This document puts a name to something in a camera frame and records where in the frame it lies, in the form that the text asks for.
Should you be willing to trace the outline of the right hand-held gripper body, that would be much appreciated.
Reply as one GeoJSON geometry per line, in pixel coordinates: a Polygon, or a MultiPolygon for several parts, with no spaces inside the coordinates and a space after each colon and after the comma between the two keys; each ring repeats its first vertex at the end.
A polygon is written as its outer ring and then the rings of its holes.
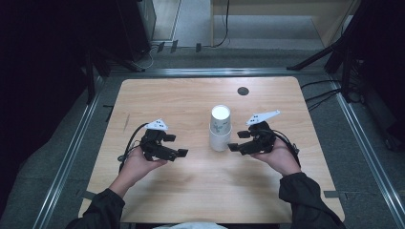
{"type": "Polygon", "coordinates": [[[279,110],[267,113],[253,114],[246,125],[251,134],[251,140],[239,144],[238,151],[242,155],[251,155],[255,153],[270,153],[274,146],[276,134],[270,129],[266,122],[280,113],[279,110]]]}

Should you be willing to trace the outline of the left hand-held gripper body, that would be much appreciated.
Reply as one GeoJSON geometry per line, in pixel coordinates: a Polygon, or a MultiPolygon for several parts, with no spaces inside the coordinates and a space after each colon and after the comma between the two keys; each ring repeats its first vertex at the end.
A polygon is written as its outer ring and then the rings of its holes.
{"type": "Polygon", "coordinates": [[[145,125],[146,132],[140,141],[140,148],[144,152],[144,156],[147,160],[151,161],[155,157],[163,160],[174,161],[173,149],[164,147],[162,145],[163,137],[167,135],[167,125],[163,120],[157,119],[151,123],[145,125]]]}

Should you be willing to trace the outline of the person's right hand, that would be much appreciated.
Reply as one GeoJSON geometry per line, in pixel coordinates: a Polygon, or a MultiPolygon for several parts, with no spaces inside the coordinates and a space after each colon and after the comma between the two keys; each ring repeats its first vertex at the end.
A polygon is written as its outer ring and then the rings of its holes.
{"type": "Polygon", "coordinates": [[[268,164],[283,177],[301,172],[298,162],[281,139],[275,140],[273,149],[270,153],[255,153],[250,156],[268,164]]]}

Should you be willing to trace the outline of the person's left hand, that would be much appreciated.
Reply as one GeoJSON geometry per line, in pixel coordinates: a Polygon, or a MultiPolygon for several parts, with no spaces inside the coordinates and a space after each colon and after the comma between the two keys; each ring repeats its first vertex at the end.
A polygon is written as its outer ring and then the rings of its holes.
{"type": "Polygon", "coordinates": [[[156,159],[156,160],[147,160],[143,154],[143,151],[140,147],[132,150],[124,166],[119,172],[119,183],[129,189],[134,186],[136,182],[144,178],[149,172],[163,166],[167,163],[166,160],[156,159]]]}

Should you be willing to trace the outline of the black tape strip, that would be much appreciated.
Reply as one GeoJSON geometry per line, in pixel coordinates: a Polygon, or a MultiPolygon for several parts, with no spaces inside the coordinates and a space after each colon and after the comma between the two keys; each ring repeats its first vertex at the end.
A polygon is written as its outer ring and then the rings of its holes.
{"type": "Polygon", "coordinates": [[[111,118],[111,115],[112,115],[112,112],[113,112],[113,109],[114,109],[114,105],[103,105],[103,108],[106,108],[108,110],[108,115],[107,115],[107,117],[105,119],[105,122],[108,123],[110,118],[111,118]]]}

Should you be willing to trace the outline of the person's light shirt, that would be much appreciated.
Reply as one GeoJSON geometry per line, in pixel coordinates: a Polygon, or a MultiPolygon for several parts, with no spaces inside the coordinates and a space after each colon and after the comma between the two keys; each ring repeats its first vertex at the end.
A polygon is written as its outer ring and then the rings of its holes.
{"type": "Polygon", "coordinates": [[[154,226],[152,229],[228,229],[215,222],[183,222],[154,226]]]}

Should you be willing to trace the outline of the black metal stand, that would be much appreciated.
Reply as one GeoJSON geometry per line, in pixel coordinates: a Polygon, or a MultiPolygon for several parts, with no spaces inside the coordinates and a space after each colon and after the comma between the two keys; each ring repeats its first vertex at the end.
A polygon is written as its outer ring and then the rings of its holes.
{"type": "Polygon", "coordinates": [[[85,73],[88,79],[87,103],[90,104],[96,98],[96,78],[95,72],[98,72],[102,77],[108,77],[111,69],[107,63],[108,60],[112,60],[119,64],[119,66],[134,73],[141,73],[142,69],[135,64],[126,61],[117,55],[108,52],[97,46],[89,46],[85,55],[85,73]]]}

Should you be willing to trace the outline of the black tripod stand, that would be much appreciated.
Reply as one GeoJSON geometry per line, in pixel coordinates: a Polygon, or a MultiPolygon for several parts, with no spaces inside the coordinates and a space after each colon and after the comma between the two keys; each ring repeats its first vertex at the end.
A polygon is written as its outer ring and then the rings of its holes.
{"type": "Polygon", "coordinates": [[[346,27],[343,34],[334,43],[330,44],[322,51],[317,52],[304,61],[287,67],[287,70],[301,71],[305,67],[329,54],[330,57],[324,66],[324,70],[326,73],[336,73],[339,67],[343,66],[340,93],[345,100],[350,103],[350,77],[353,61],[352,51],[355,47],[355,37],[358,35],[359,25],[361,24],[362,17],[367,11],[369,5],[370,0],[361,0],[351,22],[346,27]]]}

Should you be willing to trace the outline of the black cabinet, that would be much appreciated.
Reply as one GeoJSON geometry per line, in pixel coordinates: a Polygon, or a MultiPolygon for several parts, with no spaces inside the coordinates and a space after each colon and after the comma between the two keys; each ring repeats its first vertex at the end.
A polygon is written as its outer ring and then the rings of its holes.
{"type": "Polygon", "coordinates": [[[133,60],[151,50],[157,16],[153,0],[117,0],[133,60]]]}

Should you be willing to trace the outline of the light wooden cabinet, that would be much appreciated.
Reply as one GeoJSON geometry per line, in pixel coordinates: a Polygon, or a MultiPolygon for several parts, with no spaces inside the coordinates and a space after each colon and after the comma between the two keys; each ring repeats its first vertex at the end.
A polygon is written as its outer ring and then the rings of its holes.
{"type": "Polygon", "coordinates": [[[230,15],[310,16],[325,47],[330,45],[361,0],[230,0],[230,15]]]}

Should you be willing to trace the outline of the dark curtain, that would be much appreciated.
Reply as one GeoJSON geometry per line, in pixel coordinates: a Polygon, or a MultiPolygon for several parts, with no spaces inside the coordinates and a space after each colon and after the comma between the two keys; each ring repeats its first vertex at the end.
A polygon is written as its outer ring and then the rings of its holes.
{"type": "Polygon", "coordinates": [[[387,148],[405,152],[405,0],[361,0],[352,21],[365,103],[387,148]]]}
{"type": "Polygon", "coordinates": [[[0,211],[20,164],[53,135],[87,86],[59,0],[0,0],[0,211]]]}

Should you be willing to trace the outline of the metal floor rail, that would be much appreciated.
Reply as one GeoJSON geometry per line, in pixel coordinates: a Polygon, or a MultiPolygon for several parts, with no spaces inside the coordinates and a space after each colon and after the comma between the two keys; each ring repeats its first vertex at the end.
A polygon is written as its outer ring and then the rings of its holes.
{"type": "Polygon", "coordinates": [[[405,229],[405,204],[394,188],[390,178],[383,168],[377,154],[364,131],[359,118],[355,114],[352,104],[348,103],[342,95],[337,96],[339,106],[347,119],[354,137],[361,149],[373,178],[384,198],[398,229],[405,229]]]}
{"type": "Polygon", "coordinates": [[[282,68],[195,68],[195,69],[152,69],[144,72],[129,70],[112,70],[110,76],[129,78],[195,78],[195,77],[250,77],[250,76],[280,76],[324,74],[322,68],[307,68],[299,71],[282,68]]]}
{"type": "Polygon", "coordinates": [[[105,85],[105,79],[102,76],[96,78],[96,94],[95,97],[86,106],[82,117],[78,123],[73,138],[70,141],[69,147],[62,159],[58,171],[53,179],[53,183],[49,188],[47,195],[41,205],[40,211],[35,219],[32,229],[47,229],[55,205],[57,204],[63,188],[67,182],[69,173],[72,170],[76,155],[81,146],[81,142],[88,129],[90,121],[96,109],[99,100],[100,91],[105,85]]]}

